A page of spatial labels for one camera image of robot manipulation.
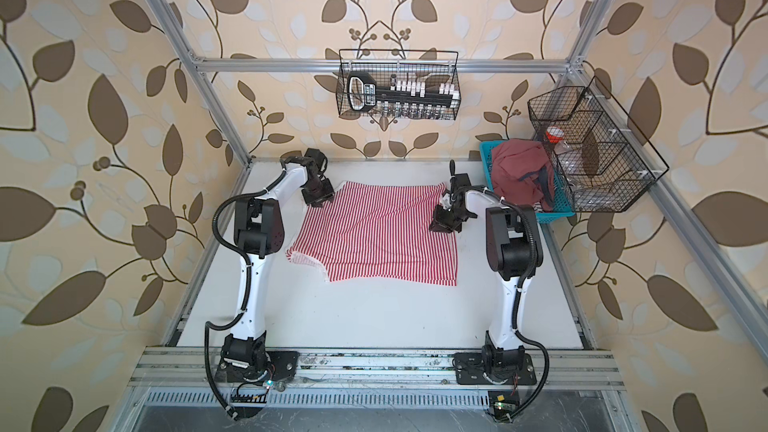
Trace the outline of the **red white striped tank top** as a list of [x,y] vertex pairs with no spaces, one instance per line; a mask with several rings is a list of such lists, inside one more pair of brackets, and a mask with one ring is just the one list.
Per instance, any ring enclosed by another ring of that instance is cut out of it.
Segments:
[[454,287],[456,237],[429,230],[441,185],[381,186],[348,181],[334,200],[307,210],[286,251],[330,282],[387,278]]

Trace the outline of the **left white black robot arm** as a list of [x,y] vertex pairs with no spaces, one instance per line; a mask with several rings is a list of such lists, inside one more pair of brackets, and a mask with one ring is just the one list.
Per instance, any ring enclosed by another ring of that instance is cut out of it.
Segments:
[[286,238],[281,206],[296,192],[310,207],[334,199],[333,186],[325,176],[328,159],[320,150],[309,148],[302,155],[282,159],[280,165],[280,174],[264,189],[225,200],[212,219],[218,244],[239,256],[240,279],[235,316],[224,324],[206,322],[204,346],[210,346],[213,331],[224,332],[220,364],[258,376],[276,369],[266,351],[264,306],[267,275]]

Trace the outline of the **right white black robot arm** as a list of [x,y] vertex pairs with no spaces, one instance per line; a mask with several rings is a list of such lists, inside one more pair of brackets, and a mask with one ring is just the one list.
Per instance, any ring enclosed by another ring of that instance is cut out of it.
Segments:
[[468,174],[452,171],[429,230],[459,233],[471,219],[483,222],[485,256],[490,271],[499,280],[500,291],[500,311],[486,331],[479,353],[480,376],[488,383],[501,385],[531,374],[529,349],[541,352],[544,369],[548,370],[547,348],[521,330],[526,294],[544,259],[535,209],[512,203],[485,186],[474,185]]

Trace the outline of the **maroon tank top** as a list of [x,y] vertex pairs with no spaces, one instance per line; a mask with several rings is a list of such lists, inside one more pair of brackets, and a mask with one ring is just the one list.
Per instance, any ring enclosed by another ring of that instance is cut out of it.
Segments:
[[554,169],[544,146],[537,141],[510,139],[491,151],[491,185],[496,194],[516,205],[555,206]]

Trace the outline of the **teal plastic basket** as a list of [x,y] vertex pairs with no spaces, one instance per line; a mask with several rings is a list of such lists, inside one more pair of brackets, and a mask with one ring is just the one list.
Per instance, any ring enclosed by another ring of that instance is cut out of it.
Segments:
[[574,215],[562,178],[542,143],[524,139],[480,144],[488,188],[507,202],[531,206],[539,223]]

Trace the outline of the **black tool with vials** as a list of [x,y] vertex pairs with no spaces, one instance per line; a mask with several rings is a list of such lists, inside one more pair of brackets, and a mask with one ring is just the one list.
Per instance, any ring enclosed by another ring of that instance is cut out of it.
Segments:
[[461,92],[454,83],[429,86],[427,80],[401,79],[396,74],[379,83],[370,73],[352,72],[343,93],[351,110],[392,118],[453,120],[461,105]]

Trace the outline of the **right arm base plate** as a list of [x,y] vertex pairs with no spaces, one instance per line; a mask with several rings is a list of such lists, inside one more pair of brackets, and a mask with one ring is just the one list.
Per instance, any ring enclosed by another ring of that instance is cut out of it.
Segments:
[[533,386],[538,383],[524,348],[500,352],[459,352],[452,366],[459,385]]

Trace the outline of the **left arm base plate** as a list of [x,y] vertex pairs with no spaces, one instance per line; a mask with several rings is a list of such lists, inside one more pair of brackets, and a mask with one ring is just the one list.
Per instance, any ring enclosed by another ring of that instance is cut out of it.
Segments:
[[298,351],[267,350],[252,363],[221,359],[214,379],[221,383],[290,382],[298,370]]

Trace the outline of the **aluminium front rail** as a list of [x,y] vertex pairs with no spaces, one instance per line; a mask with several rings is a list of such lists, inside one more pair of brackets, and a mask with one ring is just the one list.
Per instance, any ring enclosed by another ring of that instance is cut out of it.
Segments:
[[518,372],[487,373],[470,349],[274,348],[265,372],[253,372],[207,358],[200,347],[151,347],[129,380],[132,386],[203,386],[209,376],[229,390],[241,382],[272,381],[285,387],[479,389],[538,384],[558,391],[623,391],[614,356],[607,351],[531,351]]

